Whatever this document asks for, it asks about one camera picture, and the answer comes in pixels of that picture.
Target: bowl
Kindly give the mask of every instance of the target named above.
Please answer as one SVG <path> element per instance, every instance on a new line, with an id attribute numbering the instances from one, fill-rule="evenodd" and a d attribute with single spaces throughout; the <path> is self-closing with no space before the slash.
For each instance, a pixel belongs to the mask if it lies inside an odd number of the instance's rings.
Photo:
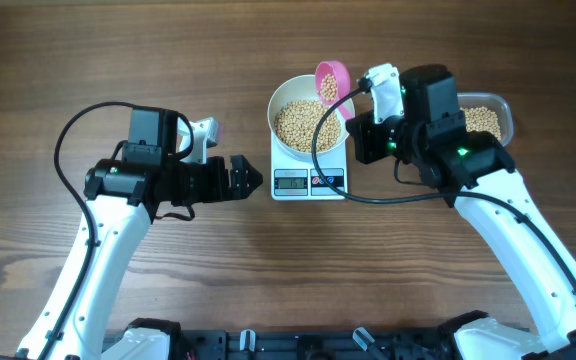
<path id="1" fill-rule="evenodd" d="M 285 83 L 281 84 L 281 86 L 275 91 L 274 94 L 272 94 L 270 103 L 268 103 L 268 126 L 270 127 L 270 131 L 272 131 L 272 136 L 278 141 L 279 146 L 295 159 L 310 160 L 312 158 L 310 152 L 303 152 L 291 148 L 283 141 L 281 141 L 275 133 L 275 118 L 277 117 L 277 114 L 284 106 L 288 105 L 288 103 L 293 100 L 319 101 L 319 94 L 317 94 L 317 88 L 315 87 L 315 75 L 301 75 L 286 81 Z M 352 102 L 352 99 L 348 99 L 344 105 L 354 117 L 355 106 Z M 324 156 L 333 151 L 341 144 L 343 144 L 348 138 L 348 132 L 346 131 L 346 121 L 344 120 L 343 116 L 341 116 L 341 113 L 338 109 L 335 110 L 335 114 L 337 115 L 339 125 L 341 125 L 341 131 L 339 132 L 339 136 L 337 137 L 335 145 L 326 151 L 317 152 L 319 156 Z"/>
<path id="2" fill-rule="evenodd" d="M 489 93 L 459 93 L 457 94 L 459 107 L 473 108 L 486 107 L 497 114 L 497 121 L 501 130 L 501 145 L 506 146 L 510 143 L 514 134 L 512 125 L 512 114 L 510 106 L 501 96 Z"/>

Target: container of beans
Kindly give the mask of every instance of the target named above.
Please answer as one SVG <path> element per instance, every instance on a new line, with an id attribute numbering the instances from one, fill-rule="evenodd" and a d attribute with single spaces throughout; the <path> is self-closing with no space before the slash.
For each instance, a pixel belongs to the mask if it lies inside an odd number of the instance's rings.
<path id="1" fill-rule="evenodd" d="M 466 113 L 468 131 L 488 131 L 501 145 L 510 143 L 514 133 L 510 106 L 501 96 L 488 93 L 459 93 L 459 107 Z"/>
<path id="2" fill-rule="evenodd" d="M 352 99 L 344 103 L 354 117 Z M 309 160 L 315 127 L 328 106 L 319 100 L 315 75 L 301 75 L 283 83 L 268 104 L 268 126 L 280 147 L 292 157 Z M 323 156 L 348 138 L 346 121 L 339 110 L 328 117 L 317 138 L 317 154 Z"/>

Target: pink cup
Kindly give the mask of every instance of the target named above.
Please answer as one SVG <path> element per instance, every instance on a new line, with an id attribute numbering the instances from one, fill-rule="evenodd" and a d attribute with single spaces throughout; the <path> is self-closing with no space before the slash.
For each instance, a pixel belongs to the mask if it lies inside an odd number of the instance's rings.
<path id="1" fill-rule="evenodd" d="M 321 83 L 324 81 L 324 77 L 328 74 L 331 74 L 335 77 L 335 80 L 337 80 L 337 97 L 332 101 L 324 99 L 320 94 Z M 344 64 L 336 60 L 322 61 L 317 66 L 317 70 L 315 70 L 315 87 L 317 88 L 317 94 L 319 94 L 319 100 L 322 103 L 331 106 L 350 92 L 350 74 L 348 74 L 348 69 L 346 69 Z M 344 104 L 339 106 L 339 112 L 346 121 L 354 117 Z"/>

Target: wooden surface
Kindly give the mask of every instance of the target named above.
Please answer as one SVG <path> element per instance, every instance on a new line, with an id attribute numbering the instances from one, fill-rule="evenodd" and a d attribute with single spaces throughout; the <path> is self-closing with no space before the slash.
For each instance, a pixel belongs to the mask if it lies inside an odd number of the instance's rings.
<path id="1" fill-rule="evenodd" d="M 13 6 L 0 8 L 0 353 L 39 315 L 79 222 L 53 169 L 57 135 L 106 100 L 214 116 L 225 133 L 211 155 L 244 154 L 266 181 L 248 200 L 197 205 L 191 223 L 156 222 L 109 329 L 139 316 L 186 329 L 390 328 L 473 309 L 532 327 L 492 252 L 441 201 L 272 200 L 268 100 L 321 60 L 344 61 L 353 77 L 386 61 L 439 62 L 460 91 L 503 96 L 515 121 L 507 149 L 576 257 L 576 2 L 28 4 L 0 1 Z M 77 189 L 128 122 L 126 110 L 100 110 L 68 134 L 62 163 Z M 348 163 L 354 193 L 420 191 L 394 182 L 392 159 L 363 166 L 350 151 Z"/>

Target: kitchen scale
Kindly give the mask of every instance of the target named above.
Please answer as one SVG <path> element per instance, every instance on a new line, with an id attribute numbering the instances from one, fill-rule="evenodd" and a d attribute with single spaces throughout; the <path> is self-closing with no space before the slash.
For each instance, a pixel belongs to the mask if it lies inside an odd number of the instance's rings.
<path id="1" fill-rule="evenodd" d="M 342 200 L 321 182 L 312 160 L 296 159 L 282 148 L 280 140 L 271 133 L 271 193 L 275 200 Z M 348 191 L 346 144 L 317 158 L 328 181 L 337 189 Z"/>

